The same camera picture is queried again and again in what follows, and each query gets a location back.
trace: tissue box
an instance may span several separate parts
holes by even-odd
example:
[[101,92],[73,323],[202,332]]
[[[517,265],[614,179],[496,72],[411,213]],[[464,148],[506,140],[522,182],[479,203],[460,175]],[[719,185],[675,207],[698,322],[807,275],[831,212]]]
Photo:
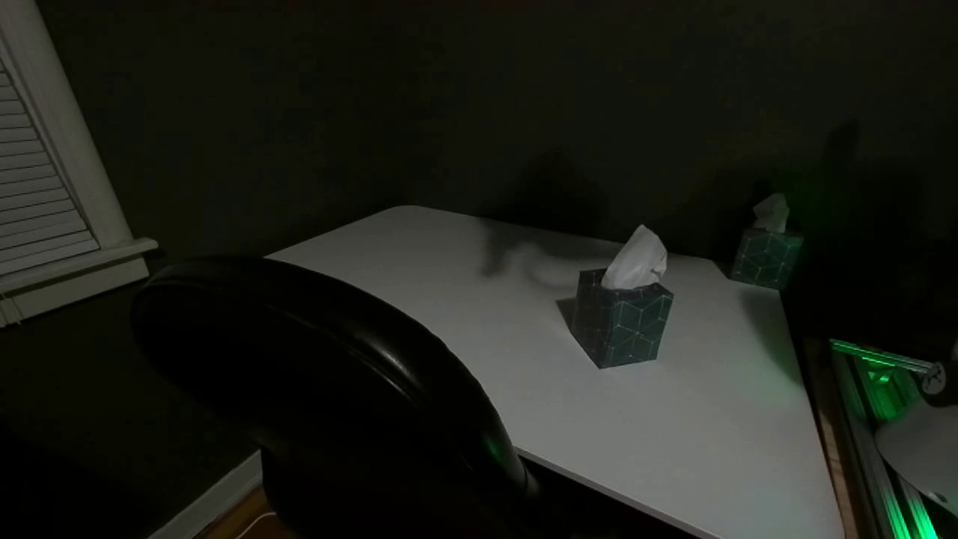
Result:
[[780,234],[749,228],[741,235],[739,252],[729,277],[775,290],[782,290],[795,267],[798,251],[805,239],[796,234]]
[[603,275],[604,269],[580,272],[572,335],[599,368],[654,360],[673,294],[658,283],[607,290]]

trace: dark wall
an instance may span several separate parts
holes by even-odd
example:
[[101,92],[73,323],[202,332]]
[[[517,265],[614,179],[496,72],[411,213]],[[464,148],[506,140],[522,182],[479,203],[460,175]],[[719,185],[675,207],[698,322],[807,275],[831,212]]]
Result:
[[[927,270],[956,231],[947,0],[39,4],[134,233],[163,248],[154,266],[266,253],[396,203],[617,240],[647,223],[720,259],[779,189],[812,237],[859,245],[821,242],[843,266],[806,290],[887,282],[911,307],[953,305]],[[131,294],[0,333],[0,384],[20,387],[16,435],[162,522],[250,448],[149,373]]]

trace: window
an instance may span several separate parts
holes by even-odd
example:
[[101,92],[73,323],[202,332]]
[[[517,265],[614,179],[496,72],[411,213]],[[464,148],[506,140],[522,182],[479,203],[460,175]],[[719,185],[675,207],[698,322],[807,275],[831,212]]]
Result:
[[0,327],[148,275],[34,0],[0,3]]

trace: desk surface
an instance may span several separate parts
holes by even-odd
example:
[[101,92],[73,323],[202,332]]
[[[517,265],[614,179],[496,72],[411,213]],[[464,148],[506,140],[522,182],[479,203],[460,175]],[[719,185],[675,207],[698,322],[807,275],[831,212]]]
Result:
[[777,292],[670,255],[658,359],[599,370],[567,329],[579,270],[620,245],[401,206],[271,256],[440,337],[520,454],[695,535],[843,535]]

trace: chair backrest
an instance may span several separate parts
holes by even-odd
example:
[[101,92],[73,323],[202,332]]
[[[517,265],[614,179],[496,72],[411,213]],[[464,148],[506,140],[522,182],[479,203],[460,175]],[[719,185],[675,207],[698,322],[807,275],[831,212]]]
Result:
[[266,495],[300,535],[537,534],[535,480],[486,393],[386,302],[285,263],[214,258],[156,273],[131,322],[158,372],[259,442]]

